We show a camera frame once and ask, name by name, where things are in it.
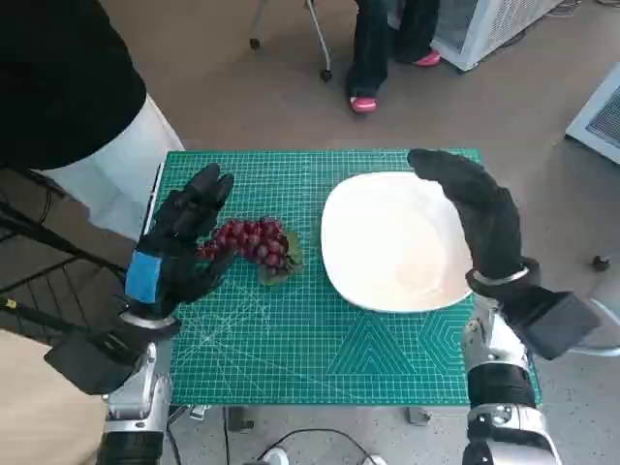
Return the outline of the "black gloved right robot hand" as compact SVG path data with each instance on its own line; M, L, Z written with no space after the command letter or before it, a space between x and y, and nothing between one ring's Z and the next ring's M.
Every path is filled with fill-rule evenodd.
M412 149L408 164L419 178L439 183L456 208L475 271L497 281L523 269L518 209L482 165L428 149Z

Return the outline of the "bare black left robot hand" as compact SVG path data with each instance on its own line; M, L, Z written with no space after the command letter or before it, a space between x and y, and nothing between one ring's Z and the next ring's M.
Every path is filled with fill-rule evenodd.
M211 233L233 188L233 176L209 164L181 190L173 190L153 215L130 263L125 295L128 310L146 320L163 320L177 305L192 303L222 282L236 251L224 246L213 259L199 257L198 239Z

